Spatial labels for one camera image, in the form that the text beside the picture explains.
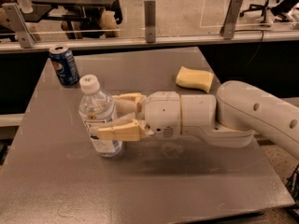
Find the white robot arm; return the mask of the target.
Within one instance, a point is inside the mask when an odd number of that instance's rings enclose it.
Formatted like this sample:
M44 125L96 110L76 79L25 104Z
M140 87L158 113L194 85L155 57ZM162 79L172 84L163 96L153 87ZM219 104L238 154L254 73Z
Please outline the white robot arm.
M115 97L122 116L93 129L103 140L190 136L216 147L245 147L259 133L299 159L299 107L241 81L215 94L156 91Z

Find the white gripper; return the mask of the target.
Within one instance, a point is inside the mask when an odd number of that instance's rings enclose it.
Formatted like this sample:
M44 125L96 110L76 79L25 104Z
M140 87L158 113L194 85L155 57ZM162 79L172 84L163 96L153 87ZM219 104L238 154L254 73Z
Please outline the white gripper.
M181 131L180 96L174 91L139 92L113 95L119 114L139 113L139 119L119 119L96 125L92 132L102 140L139 141L146 137L177 139Z

